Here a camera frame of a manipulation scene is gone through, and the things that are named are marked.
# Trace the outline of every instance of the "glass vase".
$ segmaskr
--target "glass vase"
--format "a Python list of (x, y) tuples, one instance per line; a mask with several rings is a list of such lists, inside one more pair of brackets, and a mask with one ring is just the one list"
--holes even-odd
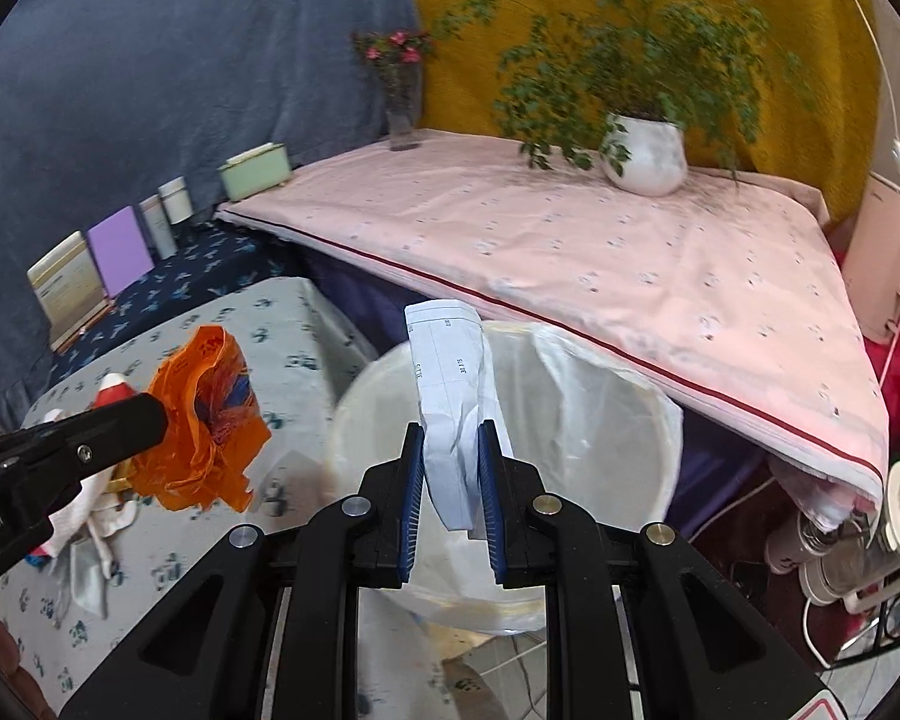
[(418, 109), (419, 68), (416, 65), (397, 67), (386, 89), (386, 125), (391, 151), (406, 151), (420, 145), (415, 130)]

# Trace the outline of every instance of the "white patterned tablecloth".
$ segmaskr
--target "white patterned tablecloth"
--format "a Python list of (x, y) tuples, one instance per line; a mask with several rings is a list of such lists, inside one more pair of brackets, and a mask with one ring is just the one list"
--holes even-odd
[[(187, 343), (200, 324), (221, 324), (240, 344), (271, 438), (247, 469), (255, 490), (278, 482), (283, 514), (271, 517), (255, 498), (244, 514), (217, 502), (168, 512), (140, 500), (130, 528), (109, 544), (119, 562), (106, 589), (106, 619), (71, 603), (59, 627), (58, 598), (47, 570), (18, 563), (0, 579), (0, 614), (28, 669), (59, 712), (73, 691), (173, 584), (234, 525), (250, 521), (267, 532), (305, 522), (329, 503), (322, 472), (328, 423), (343, 391), (368, 362), (372, 347), (305, 279), (274, 278), (171, 319), (92, 362), (44, 394), (26, 425), (53, 408), (86, 409), (110, 372), (146, 389), (160, 362)], [(366, 716), (453, 720), (453, 702), (439, 662), (419, 624), (374, 591), (362, 591), (359, 640), (361, 707)], [(133, 689), (131, 685), (115, 689)]]

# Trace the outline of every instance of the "purple notebook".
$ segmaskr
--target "purple notebook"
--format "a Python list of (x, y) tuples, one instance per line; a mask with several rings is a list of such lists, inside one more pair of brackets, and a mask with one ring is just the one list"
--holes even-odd
[(127, 206), (87, 231), (103, 287), (111, 298), (120, 295), (142, 275), (154, 269), (133, 208)]

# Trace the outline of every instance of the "human hand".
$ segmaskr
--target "human hand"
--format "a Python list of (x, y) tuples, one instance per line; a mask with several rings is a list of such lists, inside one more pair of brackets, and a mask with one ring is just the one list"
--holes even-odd
[(0, 621), (0, 670), (7, 676), (7, 680), (13, 685), (17, 695), (26, 707), (34, 713), (39, 720), (55, 720), (56, 715), (47, 706), (47, 700), (43, 697), (43, 691), (36, 680), (20, 668), (20, 648), (7, 630), (7, 626)]

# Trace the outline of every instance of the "screw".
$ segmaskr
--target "screw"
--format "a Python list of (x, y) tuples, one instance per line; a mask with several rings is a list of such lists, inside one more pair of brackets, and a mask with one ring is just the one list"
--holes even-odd
[(227, 540), (237, 549), (248, 547), (257, 541), (257, 529), (250, 525), (238, 525), (230, 531), (230, 536), (228, 536)]
[(362, 495), (354, 495), (343, 501), (340, 508), (348, 517), (362, 517), (370, 511), (370, 501)]
[(677, 540), (677, 534), (669, 525), (655, 522), (647, 528), (647, 538), (659, 547), (668, 547)]
[(539, 514), (556, 514), (563, 508), (563, 501), (556, 495), (538, 495), (533, 498), (533, 509)]

